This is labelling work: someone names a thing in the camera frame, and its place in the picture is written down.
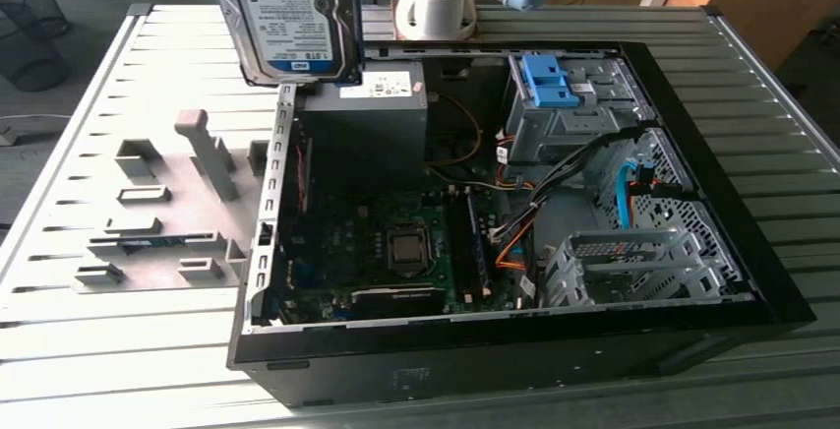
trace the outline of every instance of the floor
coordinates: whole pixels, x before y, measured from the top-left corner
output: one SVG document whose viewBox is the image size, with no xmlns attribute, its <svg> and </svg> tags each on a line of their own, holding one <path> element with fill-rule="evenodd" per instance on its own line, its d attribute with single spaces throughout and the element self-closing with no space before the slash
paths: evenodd
<svg viewBox="0 0 840 429">
<path fill-rule="evenodd" d="M 214 0 L 59 0 L 74 30 L 57 41 L 73 66 L 70 80 L 39 93 L 19 92 L 0 78 L 0 121 L 22 114 L 73 114 L 97 72 L 129 6 L 134 3 L 213 4 Z M 840 44 L 809 38 L 779 71 L 783 82 L 798 87 L 798 97 L 811 116 L 837 143 L 840 143 Z M 65 121 L 58 118 L 14 119 L 22 139 L 15 147 L 0 148 L 0 241 L 5 224 L 15 220 L 43 165 L 50 156 Z"/>
</svg>

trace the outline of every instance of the white power supply label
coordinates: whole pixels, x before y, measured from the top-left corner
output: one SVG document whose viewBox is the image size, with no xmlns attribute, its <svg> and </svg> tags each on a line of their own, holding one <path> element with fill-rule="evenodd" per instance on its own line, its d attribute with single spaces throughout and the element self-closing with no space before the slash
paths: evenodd
<svg viewBox="0 0 840 429">
<path fill-rule="evenodd" d="M 306 71 L 333 60 L 330 22 L 317 0 L 247 1 L 263 58 L 275 68 Z"/>
<path fill-rule="evenodd" d="M 410 72 L 365 72 L 363 83 L 358 87 L 345 87 L 339 97 L 410 97 Z"/>
</svg>

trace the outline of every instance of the green motherboard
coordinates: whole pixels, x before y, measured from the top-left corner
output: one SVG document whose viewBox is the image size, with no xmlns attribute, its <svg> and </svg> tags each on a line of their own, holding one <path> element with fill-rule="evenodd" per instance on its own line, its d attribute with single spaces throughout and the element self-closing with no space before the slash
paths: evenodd
<svg viewBox="0 0 840 429">
<path fill-rule="evenodd" d="M 457 195 L 469 195 L 475 234 L 454 228 Z M 293 322 L 514 309 L 510 272 L 497 270 L 490 257 L 459 262 L 459 254 L 495 256 L 482 244 L 497 225 L 494 211 L 490 190 L 322 198 L 305 215 L 309 233 L 298 242 L 309 244 L 290 267 L 285 306 Z M 483 285 L 465 285 L 478 276 L 487 278 Z"/>
</svg>

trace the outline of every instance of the metal table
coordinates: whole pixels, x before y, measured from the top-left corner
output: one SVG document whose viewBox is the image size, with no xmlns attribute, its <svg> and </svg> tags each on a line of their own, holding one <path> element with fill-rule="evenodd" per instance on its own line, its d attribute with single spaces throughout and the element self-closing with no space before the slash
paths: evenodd
<svg viewBox="0 0 840 429">
<path fill-rule="evenodd" d="M 840 155 L 726 21 L 701 9 L 483 8 L 479 29 L 486 39 L 650 44 L 819 321 L 673 378 L 291 413 L 225 368 L 235 288 L 70 287 L 87 238 L 123 210 L 115 194 L 127 179 L 111 157 L 123 138 L 149 136 L 175 157 L 187 154 L 170 139 L 175 111 L 202 107 L 237 151 L 269 138 L 274 121 L 277 94 L 241 80 L 217 6 L 135 7 L 0 249 L 0 420 L 19 422 L 10 427 L 838 426 Z M 391 37 L 387 9 L 366 12 L 366 33 Z M 173 181 L 174 198 L 206 189 Z M 253 200 L 231 207 L 255 210 Z M 209 217 L 222 206 L 203 208 L 170 218 L 191 227 L 229 221 L 219 227 L 249 240 L 254 213 Z"/>
</svg>

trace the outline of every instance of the connector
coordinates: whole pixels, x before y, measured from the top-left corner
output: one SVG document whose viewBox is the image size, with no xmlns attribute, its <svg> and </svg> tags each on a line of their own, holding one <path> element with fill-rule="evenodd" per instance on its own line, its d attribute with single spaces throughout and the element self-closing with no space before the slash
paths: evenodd
<svg viewBox="0 0 840 429">
<path fill-rule="evenodd" d="M 679 183 L 657 183 L 651 189 L 651 198 L 671 198 L 683 200 L 686 192 Z"/>
<path fill-rule="evenodd" d="M 654 183 L 657 177 L 657 166 L 653 161 L 647 161 L 635 171 L 635 181 L 643 185 Z"/>
</svg>

